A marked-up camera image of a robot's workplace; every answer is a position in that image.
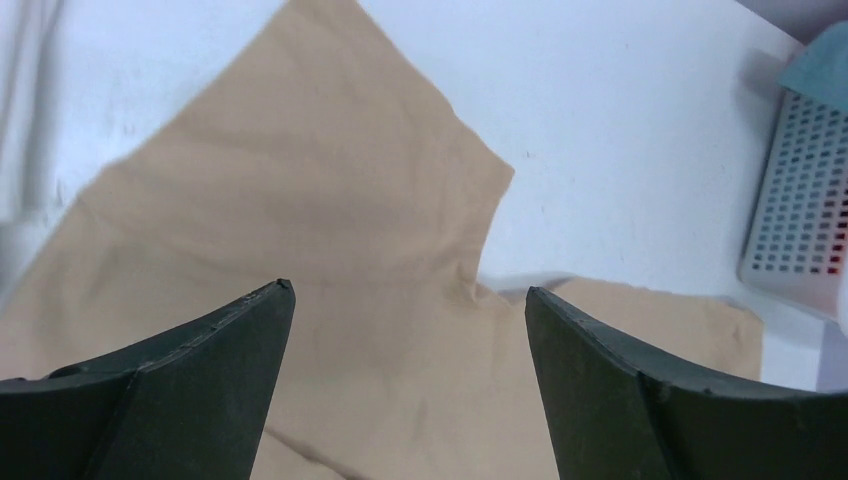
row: tan garment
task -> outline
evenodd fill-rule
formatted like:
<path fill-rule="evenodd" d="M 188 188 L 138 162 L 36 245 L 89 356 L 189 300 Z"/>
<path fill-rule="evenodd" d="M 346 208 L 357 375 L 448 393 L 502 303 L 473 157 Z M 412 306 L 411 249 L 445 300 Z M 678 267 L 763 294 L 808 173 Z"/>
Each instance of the tan garment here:
<path fill-rule="evenodd" d="M 292 0 L 82 193 L 5 312 L 0 374 L 285 277 L 254 478 L 557 478 L 522 310 L 474 283 L 511 175 L 354 1 Z"/>

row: white surface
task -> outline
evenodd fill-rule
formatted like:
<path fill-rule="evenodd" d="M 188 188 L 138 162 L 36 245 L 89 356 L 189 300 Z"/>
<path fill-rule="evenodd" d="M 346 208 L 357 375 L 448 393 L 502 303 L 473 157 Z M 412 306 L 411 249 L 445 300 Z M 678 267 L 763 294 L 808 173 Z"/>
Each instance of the white surface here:
<path fill-rule="evenodd" d="M 71 1 L 41 131 L 63 201 L 160 128 L 276 3 Z M 777 107 L 769 75 L 793 40 L 731 0 L 362 3 L 516 169 L 486 283 L 570 272 L 730 297 L 767 322 L 763 379 L 814 388 L 822 325 L 734 275 Z M 25 236 L 32 250 L 38 232 Z"/>

